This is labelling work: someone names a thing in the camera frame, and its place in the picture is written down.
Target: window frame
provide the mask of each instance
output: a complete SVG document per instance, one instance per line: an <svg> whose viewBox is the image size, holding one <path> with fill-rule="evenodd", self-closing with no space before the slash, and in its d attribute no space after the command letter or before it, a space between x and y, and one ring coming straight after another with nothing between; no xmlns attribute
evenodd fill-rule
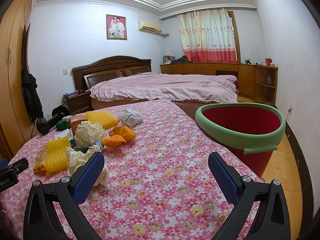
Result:
<svg viewBox="0 0 320 240"><path fill-rule="evenodd" d="M233 14L233 11L228 11L228 14L229 14L230 18L232 19L233 31L234 31L234 34L235 34L237 62L241 63L240 44L239 44L239 36L238 36L238 30L237 30L237 24L236 24L235 15Z"/></svg>

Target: screw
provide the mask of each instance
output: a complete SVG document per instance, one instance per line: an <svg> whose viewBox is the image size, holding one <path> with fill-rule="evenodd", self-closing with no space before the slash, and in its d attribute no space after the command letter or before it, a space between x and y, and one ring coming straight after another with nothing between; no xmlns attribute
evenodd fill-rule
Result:
<svg viewBox="0 0 320 240"><path fill-rule="evenodd" d="M274 183L274 184L276 184L277 186L279 186L279 185L280 185L280 181L279 181L279 180L277 180L277 179L274 179L274 180L273 180L273 183Z"/></svg>
<svg viewBox="0 0 320 240"><path fill-rule="evenodd" d="M251 178L249 176L243 176L242 178L245 182L250 182Z"/></svg>
<svg viewBox="0 0 320 240"><path fill-rule="evenodd" d="M63 183L66 183L66 182L68 182L70 180L70 177L68 177L68 176L64 176L62 179L61 179L61 181L63 182Z"/></svg>
<svg viewBox="0 0 320 240"><path fill-rule="evenodd" d="M40 181L39 180L35 180L34 182L33 182L33 186L39 186L39 184L40 184Z"/></svg>

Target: yellow bubble wrap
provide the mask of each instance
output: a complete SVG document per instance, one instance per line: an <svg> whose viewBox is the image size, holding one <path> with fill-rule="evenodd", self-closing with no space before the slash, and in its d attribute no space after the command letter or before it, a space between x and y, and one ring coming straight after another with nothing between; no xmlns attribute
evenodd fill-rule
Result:
<svg viewBox="0 0 320 240"><path fill-rule="evenodd" d="M116 119L116 117L114 117L106 110L96 112L89 111L85 113L85 116L92 124L96 122L99 123L104 130L118 125L118 120Z"/></svg>
<svg viewBox="0 0 320 240"><path fill-rule="evenodd" d="M68 168L66 147L71 147L67 136L47 142L47 155L44 161L45 170L49 173L63 171Z"/></svg>

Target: floral tablecloth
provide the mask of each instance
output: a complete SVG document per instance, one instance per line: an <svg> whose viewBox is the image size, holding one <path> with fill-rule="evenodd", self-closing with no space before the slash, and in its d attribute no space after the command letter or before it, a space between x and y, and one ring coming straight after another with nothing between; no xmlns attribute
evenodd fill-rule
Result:
<svg viewBox="0 0 320 240"><path fill-rule="evenodd" d="M104 148L110 170L108 186L93 188L86 202L79 205L87 220L102 239L211 239L233 205L225 200L208 168L209 153L219 152L241 175L260 179L169 100L107 110L117 117L127 107L140 112L144 121L133 127L135 140ZM39 176L32 170L38 151L54 139L55 133L53 129L28 141L11 161L23 157L29 161L29 168L19 175L19 183L0 195L20 239L32 182L57 182L67 174ZM67 236L76 239L60 206L56 203L55 207ZM257 207L255 203L238 239L245 237Z"/></svg>

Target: pink bedspread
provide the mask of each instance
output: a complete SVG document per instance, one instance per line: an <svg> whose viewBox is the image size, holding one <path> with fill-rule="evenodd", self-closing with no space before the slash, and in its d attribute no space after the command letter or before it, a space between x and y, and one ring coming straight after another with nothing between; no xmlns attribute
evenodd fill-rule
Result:
<svg viewBox="0 0 320 240"><path fill-rule="evenodd" d="M167 75L142 73L93 86L91 97L100 101L169 99L236 103L235 76Z"/></svg>
<svg viewBox="0 0 320 240"><path fill-rule="evenodd" d="M225 200L208 168L209 153L219 152L241 175L260 179L169 100L115 106L108 111L118 116L127 107L139 111L144 121L133 127L135 140L105 147L108 187L93 188L87 201L79 205L82 212L102 239L211 239L233 205ZM41 177L32 171L38 150L54 139L55 133L52 130L28 141L11 161L22 157L29 161L19 183L0 195L20 239L32 182L57 182L67 174ZM55 207L67 236L75 239L60 206ZM245 237L257 207L255 203L239 239Z"/></svg>

